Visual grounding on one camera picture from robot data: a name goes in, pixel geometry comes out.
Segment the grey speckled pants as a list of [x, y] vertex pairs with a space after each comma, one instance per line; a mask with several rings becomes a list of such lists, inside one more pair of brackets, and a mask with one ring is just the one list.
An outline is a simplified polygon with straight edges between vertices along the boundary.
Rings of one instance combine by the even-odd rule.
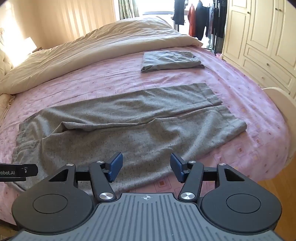
[[25, 191], [62, 166], [79, 167], [123, 154], [115, 192], [170, 174], [170, 155], [199, 159], [247, 125], [204, 83], [128, 92], [42, 109], [19, 126], [14, 164], [36, 164], [38, 174], [12, 187]]

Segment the beige pillow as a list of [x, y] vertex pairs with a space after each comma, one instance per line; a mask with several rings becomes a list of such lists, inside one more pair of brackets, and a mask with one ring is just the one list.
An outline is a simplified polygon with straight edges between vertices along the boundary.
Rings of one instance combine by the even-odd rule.
[[[1, 80], [5, 77], [6, 74], [8, 74], [12, 69], [13, 65], [7, 56], [7, 54], [1, 50]], [[0, 105], [0, 116], [1, 116], [1, 123], [3, 122], [9, 108], [11, 105], [11, 102], [14, 100], [14, 97], [9, 94], [1, 93], [1, 105]]]

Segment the folded grey pants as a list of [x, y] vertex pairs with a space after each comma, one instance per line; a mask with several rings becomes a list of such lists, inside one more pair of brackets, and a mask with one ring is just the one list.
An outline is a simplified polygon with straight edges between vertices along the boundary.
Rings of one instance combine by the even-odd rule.
[[205, 66], [191, 51], [150, 51], [144, 52], [141, 73], [185, 68], [204, 69]]

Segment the cream bed footboard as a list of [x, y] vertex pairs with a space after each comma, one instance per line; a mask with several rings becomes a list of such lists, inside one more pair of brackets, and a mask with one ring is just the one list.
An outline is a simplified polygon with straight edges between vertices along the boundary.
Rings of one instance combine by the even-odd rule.
[[290, 135], [290, 147], [288, 151], [288, 157], [285, 163], [285, 167], [288, 166], [295, 156], [295, 137], [296, 137], [296, 125], [295, 125], [295, 100], [284, 90], [278, 87], [268, 87], [262, 89], [268, 97], [273, 101], [278, 110], [281, 112], [282, 117], [288, 127]]

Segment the white bedside lamp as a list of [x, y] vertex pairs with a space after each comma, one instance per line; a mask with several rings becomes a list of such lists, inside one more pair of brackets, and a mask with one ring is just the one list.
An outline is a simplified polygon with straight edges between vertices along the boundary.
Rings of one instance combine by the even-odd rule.
[[22, 50], [25, 54], [32, 53], [37, 46], [31, 37], [28, 37], [22, 41]]

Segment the beige duvet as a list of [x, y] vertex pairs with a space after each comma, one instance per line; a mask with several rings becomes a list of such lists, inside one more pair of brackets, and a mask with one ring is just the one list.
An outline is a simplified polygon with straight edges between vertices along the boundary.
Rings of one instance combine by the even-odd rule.
[[34, 52], [1, 78], [1, 93], [18, 94], [99, 61], [186, 46], [201, 47], [202, 43], [157, 16], [116, 21], [72, 42]]

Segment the cream wardrobe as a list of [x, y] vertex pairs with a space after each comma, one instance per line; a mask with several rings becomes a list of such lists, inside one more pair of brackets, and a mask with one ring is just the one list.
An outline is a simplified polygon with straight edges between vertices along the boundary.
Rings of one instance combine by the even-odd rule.
[[295, 7], [289, 1], [228, 1], [221, 58], [260, 87], [295, 98]]

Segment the hanging dark clothes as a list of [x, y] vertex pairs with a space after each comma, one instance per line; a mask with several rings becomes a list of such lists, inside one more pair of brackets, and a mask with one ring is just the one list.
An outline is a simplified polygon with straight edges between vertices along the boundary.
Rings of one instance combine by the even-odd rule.
[[179, 31], [185, 24], [185, 18], [189, 22], [189, 35], [201, 41], [208, 39], [207, 50], [215, 55], [221, 54], [225, 36], [227, 17], [227, 1], [210, 1], [204, 4], [198, 1], [197, 5], [189, 6], [189, 1], [174, 1], [174, 14], [172, 20], [174, 29]]

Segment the green curtain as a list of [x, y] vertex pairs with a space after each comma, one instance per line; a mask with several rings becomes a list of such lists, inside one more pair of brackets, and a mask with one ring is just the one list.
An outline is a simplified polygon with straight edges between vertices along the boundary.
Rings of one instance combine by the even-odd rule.
[[118, 0], [118, 6], [121, 20], [139, 17], [135, 0]]

